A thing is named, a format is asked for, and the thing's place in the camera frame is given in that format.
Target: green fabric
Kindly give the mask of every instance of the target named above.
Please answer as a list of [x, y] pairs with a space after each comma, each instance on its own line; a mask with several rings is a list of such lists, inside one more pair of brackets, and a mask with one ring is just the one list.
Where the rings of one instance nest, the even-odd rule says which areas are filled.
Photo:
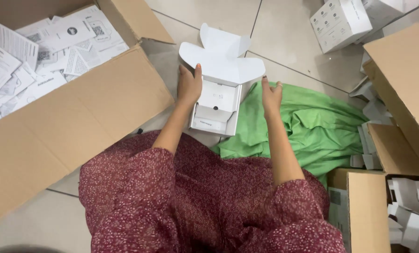
[[[311, 89], [283, 84], [280, 114], [298, 163], [326, 187], [326, 173], [349, 167], [362, 153], [357, 126], [367, 121], [361, 110]], [[236, 135], [212, 147], [222, 158], [270, 157], [263, 117], [262, 87], [251, 87], [239, 108]]]

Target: printed icon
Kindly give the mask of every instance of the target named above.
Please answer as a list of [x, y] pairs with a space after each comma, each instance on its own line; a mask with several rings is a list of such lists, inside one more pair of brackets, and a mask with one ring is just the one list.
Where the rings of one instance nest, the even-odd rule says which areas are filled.
[[70, 27], [69, 29], [67, 29], [67, 33], [70, 35], [75, 35], [77, 34], [78, 30], [75, 27]]

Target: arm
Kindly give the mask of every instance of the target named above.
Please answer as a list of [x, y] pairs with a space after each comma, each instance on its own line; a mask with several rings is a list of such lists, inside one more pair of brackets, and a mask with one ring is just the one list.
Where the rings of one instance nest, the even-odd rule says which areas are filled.
[[284, 182], [305, 179], [305, 177], [292, 151], [285, 126], [281, 121], [280, 105], [283, 86], [280, 82], [276, 85], [276, 87], [269, 86], [267, 77], [263, 77], [264, 118], [266, 118], [268, 127], [273, 181], [274, 185], [278, 186]]
[[201, 93], [202, 68], [200, 64], [195, 67], [195, 77], [183, 65], [180, 65], [177, 104], [152, 148], [164, 148], [175, 154], [184, 123]]

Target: patterned dress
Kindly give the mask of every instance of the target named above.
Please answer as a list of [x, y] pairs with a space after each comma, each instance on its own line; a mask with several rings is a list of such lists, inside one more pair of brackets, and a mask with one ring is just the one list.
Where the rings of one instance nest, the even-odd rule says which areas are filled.
[[272, 185], [269, 158], [222, 160], [189, 135], [175, 157], [159, 131], [119, 141], [81, 168], [92, 252], [345, 252], [329, 200], [306, 180]]

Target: beige floor tile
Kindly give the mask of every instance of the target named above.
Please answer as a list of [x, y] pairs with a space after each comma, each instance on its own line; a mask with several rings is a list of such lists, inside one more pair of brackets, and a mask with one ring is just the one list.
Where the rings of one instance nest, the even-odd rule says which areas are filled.
[[80, 181], [80, 168], [77, 168], [69, 175], [65, 176], [58, 182], [50, 185], [48, 188], [60, 192], [78, 196], [78, 183]]
[[[187, 64], [183, 60], [181, 60], [180, 56], [178, 55], [180, 44], [182, 42], [189, 42], [202, 46], [198, 40], [199, 30], [185, 25], [179, 21], [173, 20], [162, 14], [155, 14], [177, 44], [168, 45], [156, 41], [147, 40], [143, 41], [141, 46], [147, 54], [150, 62], [155, 67], [156, 71], [164, 80], [164, 83], [170, 90], [172, 96], [176, 99], [178, 84], [178, 66], [180, 64], [187, 66]], [[167, 122], [167, 118], [169, 117], [170, 113], [172, 113], [173, 108], [174, 106], [167, 108], [165, 111], [161, 112], [160, 114], [156, 115], [155, 117], [141, 125], [140, 128], [142, 128], [144, 131], [162, 129], [164, 124]], [[191, 130], [188, 130], [187, 127], [185, 127], [184, 132], [193, 136], [195, 139], [209, 147], [219, 142], [219, 137], [196, 133]]]
[[250, 51], [344, 91], [364, 77], [359, 72], [363, 48], [349, 45], [322, 54], [309, 18], [323, 0], [263, 0]]
[[0, 247], [32, 244], [67, 253], [90, 252], [84, 213], [78, 198], [44, 190], [0, 220]]
[[[296, 86], [300, 86], [300, 87], [304, 87], [308, 89], [313, 89], [321, 93], [327, 94], [333, 98], [346, 101], [350, 105], [355, 106], [357, 108], [363, 108], [366, 105], [366, 103], [360, 99], [349, 97], [348, 94], [344, 91], [341, 91], [327, 84], [314, 80], [313, 78], [302, 75], [301, 73], [298, 73], [287, 67], [281, 66], [277, 63], [264, 59], [251, 52], [247, 52], [246, 57], [256, 57], [256, 58], [263, 59], [264, 65], [266, 66], [266, 75], [269, 81], [271, 82], [281, 81], [282, 83], [287, 83], [287, 84], [292, 84], [292, 85], [296, 85]], [[243, 93], [242, 98], [246, 96], [251, 85], [259, 80], [260, 78], [244, 84], [244, 87], [242, 87], [242, 93]]]
[[147, 0], [150, 8], [200, 29], [211, 27], [250, 35], [261, 0]]

